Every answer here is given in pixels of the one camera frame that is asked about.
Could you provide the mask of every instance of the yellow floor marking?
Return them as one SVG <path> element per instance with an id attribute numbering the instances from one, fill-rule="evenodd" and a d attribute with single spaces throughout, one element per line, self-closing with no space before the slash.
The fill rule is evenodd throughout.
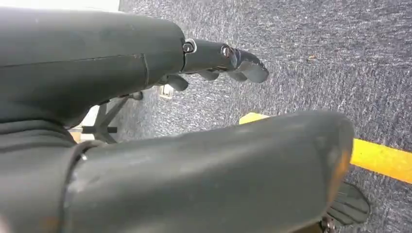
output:
<path id="1" fill-rule="evenodd" d="M 240 118 L 239 124 L 267 117 L 262 114 L 248 113 Z M 409 152 L 355 139 L 350 163 L 400 181 L 412 183 L 412 153 Z"/>

